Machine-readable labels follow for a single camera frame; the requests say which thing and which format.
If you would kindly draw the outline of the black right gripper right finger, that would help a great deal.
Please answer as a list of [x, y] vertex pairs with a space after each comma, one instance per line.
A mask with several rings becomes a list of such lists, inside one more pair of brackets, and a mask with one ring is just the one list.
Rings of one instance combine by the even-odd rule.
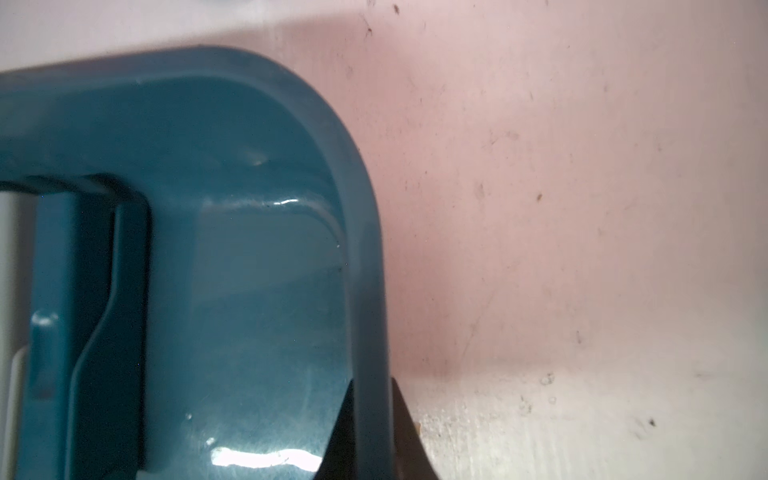
[[416, 424], [394, 377], [392, 383], [394, 458], [396, 478], [399, 480], [438, 480]]

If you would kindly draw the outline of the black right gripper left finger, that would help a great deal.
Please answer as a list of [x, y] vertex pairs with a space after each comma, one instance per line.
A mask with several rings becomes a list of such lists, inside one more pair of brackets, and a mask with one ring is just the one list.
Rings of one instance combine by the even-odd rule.
[[314, 480], [355, 480], [356, 478], [354, 381], [351, 381]]

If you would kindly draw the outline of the grey-blue pliers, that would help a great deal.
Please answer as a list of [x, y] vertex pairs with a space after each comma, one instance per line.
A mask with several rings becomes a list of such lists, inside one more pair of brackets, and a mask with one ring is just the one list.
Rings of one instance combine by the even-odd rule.
[[29, 342], [36, 197], [1, 193], [1, 477], [14, 477]]

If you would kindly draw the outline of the teal plastic storage box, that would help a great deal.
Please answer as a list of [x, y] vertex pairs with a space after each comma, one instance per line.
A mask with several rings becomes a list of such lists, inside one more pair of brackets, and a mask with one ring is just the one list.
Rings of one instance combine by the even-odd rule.
[[314, 479], [354, 381], [356, 479], [393, 479], [380, 221], [305, 81], [193, 47], [1, 76], [1, 193], [148, 207], [130, 479]]

